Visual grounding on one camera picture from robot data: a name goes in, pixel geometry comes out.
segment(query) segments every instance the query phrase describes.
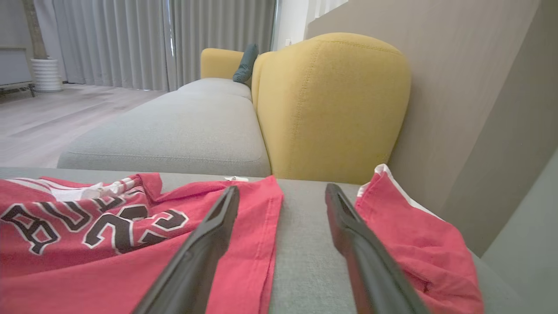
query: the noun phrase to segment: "stitching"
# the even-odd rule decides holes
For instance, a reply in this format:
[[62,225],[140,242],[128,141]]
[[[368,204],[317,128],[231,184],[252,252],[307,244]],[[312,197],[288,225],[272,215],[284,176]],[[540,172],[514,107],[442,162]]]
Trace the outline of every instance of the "stitching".
[[232,160],[214,160],[214,159],[203,159],[203,158],[184,158],[184,157],[174,157],[174,156],[134,156],[134,155],[123,155],[123,154],[83,154],[83,153],[75,153],[73,151],[67,151],[67,154],[74,154],[74,155],[82,155],[82,156],[98,156],[98,157],[106,157],[106,156],[113,156],[119,158],[134,158],[134,159],[178,159],[178,160],[201,160],[201,161],[212,161],[216,163],[231,163],[231,164],[243,164],[243,163],[253,163],[255,161],[259,161],[262,159],[262,155],[259,156],[258,159],[249,160],[249,161],[232,161]]
[[[308,71],[306,71],[306,77],[304,78],[304,82],[302,84],[302,87],[300,89],[300,94],[299,94],[299,101],[296,104],[296,116],[295,116],[295,127],[292,133],[292,140],[291,140],[291,149],[290,151],[291,156],[296,156],[294,149],[295,149],[295,142],[296,142],[296,135],[299,131],[299,124],[300,124],[300,112],[301,112],[301,108],[302,108],[302,100],[304,99],[304,95],[306,94],[306,91],[308,90],[308,82],[310,81],[310,72],[312,72],[312,70],[314,70],[314,65],[316,63],[316,59],[318,58],[318,51],[321,48],[321,43],[324,41],[320,41],[320,45],[318,47],[316,47],[316,50],[314,50],[313,54],[312,54],[312,59],[310,61],[310,65],[308,68]],[[292,170],[292,160],[293,158],[289,158],[289,162],[288,162],[288,167],[287,167],[287,173],[291,173]]]
[[400,55],[400,56],[403,55],[403,54],[401,54],[401,52],[396,51],[396,50],[385,49],[385,48],[374,47],[374,46],[368,46],[368,45],[362,45],[362,44],[356,44],[354,42],[336,41],[336,40],[317,40],[317,41],[334,42],[336,44],[350,45],[350,46],[362,47],[362,48],[371,49],[371,50],[378,50],[378,51],[385,51],[387,53],[393,53],[393,54]]

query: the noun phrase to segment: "floor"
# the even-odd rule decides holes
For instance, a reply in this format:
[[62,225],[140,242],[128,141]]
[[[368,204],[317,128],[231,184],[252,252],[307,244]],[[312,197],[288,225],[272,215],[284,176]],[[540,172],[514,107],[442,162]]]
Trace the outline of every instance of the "floor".
[[62,92],[35,98],[29,92],[0,96],[0,166],[55,168],[76,137],[164,93],[64,84]]

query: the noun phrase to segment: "red fabric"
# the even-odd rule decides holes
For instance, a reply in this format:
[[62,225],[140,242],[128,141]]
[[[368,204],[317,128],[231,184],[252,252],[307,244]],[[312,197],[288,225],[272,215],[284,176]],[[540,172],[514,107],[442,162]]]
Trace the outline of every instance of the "red fabric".
[[[240,191],[238,216],[229,249],[217,267],[207,313],[267,312],[275,268],[275,233],[283,198],[274,177],[254,183],[197,182],[161,194],[158,174],[137,174],[120,181],[128,182],[123,193],[100,199],[102,204],[115,199],[118,203],[117,198],[125,202],[104,212],[93,199],[62,203],[45,192],[71,191],[88,184],[51,178],[27,183],[22,180],[0,180],[1,313],[131,312],[229,185],[238,186]],[[45,209],[48,203],[38,202],[50,202],[54,213],[66,216],[66,223],[53,215],[52,209],[50,212]],[[15,216],[14,203],[20,204],[16,205],[20,214]],[[142,206],[147,217],[129,217],[141,214]],[[21,214],[22,207],[32,218]],[[79,209],[86,214],[79,215]],[[87,215],[89,222],[77,230]],[[129,239],[125,236],[116,236],[114,239],[118,240],[114,240],[117,232],[110,225],[99,231],[100,241],[95,244],[93,227],[107,219],[105,216],[118,220],[117,215],[129,218],[131,233],[127,235],[132,238],[132,246],[122,245]],[[26,240],[14,221],[24,229],[37,231],[32,236],[39,242],[49,239],[46,229],[50,226],[58,240],[33,251],[33,243]],[[68,221],[75,230],[71,230]],[[166,227],[159,227],[157,222]],[[142,239],[147,241],[147,236],[166,240],[143,244]]]
[[374,174],[357,198],[357,212],[432,313],[482,314],[477,271],[461,233],[453,225],[412,207],[385,169]]

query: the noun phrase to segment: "plant pot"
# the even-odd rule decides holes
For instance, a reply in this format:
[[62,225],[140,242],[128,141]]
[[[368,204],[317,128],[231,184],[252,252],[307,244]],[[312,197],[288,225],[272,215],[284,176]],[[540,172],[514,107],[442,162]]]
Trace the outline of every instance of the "plant pot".
[[58,74],[58,60],[31,59],[31,66],[35,74],[35,91],[62,91],[62,80]]

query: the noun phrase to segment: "teal throw pillow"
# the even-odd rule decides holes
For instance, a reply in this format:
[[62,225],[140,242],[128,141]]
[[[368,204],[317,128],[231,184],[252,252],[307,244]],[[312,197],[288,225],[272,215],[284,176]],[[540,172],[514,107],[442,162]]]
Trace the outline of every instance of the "teal throw pillow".
[[252,76],[252,70],[254,69],[254,62],[258,57],[258,45],[249,44],[244,51],[242,60],[240,60],[240,66],[238,70],[233,75],[233,81],[238,83],[246,82]]

